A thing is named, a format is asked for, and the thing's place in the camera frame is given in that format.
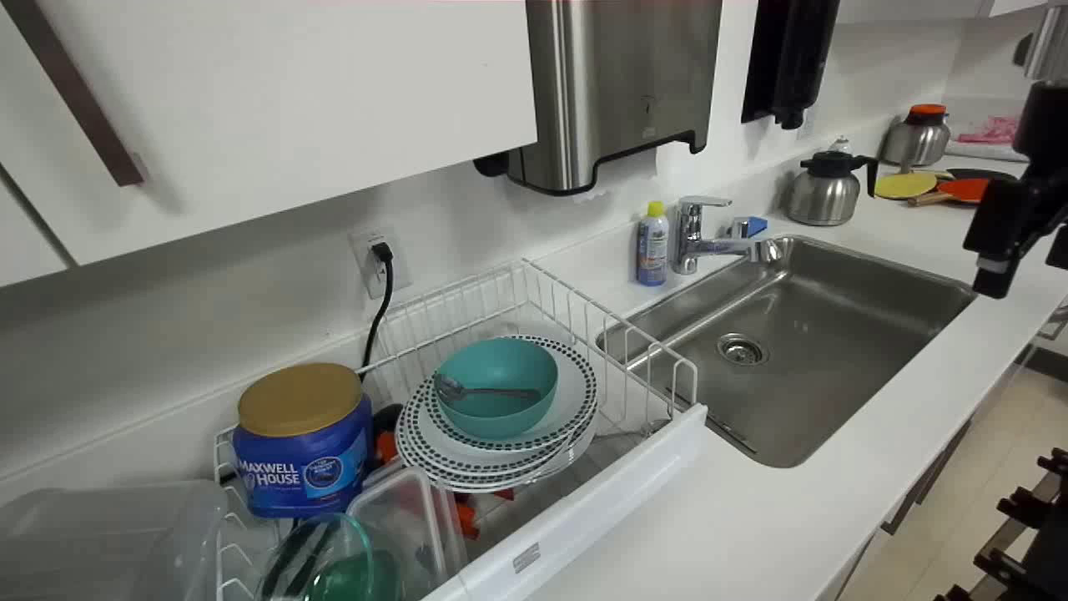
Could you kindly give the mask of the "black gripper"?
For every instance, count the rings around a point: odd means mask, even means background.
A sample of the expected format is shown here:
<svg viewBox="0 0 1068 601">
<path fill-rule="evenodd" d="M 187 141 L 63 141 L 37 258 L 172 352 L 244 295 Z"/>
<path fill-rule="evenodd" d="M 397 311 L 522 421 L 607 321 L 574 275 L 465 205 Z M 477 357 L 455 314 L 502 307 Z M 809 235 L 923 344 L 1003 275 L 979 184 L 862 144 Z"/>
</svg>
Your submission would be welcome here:
<svg viewBox="0 0 1068 601">
<path fill-rule="evenodd" d="M 1024 255 L 1051 236 L 1047 269 L 1068 269 L 1068 92 L 1036 84 L 1015 135 L 1021 179 L 996 179 L 966 246 L 979 255 L 976 290 L 1003 299 Z"/>
</svg>

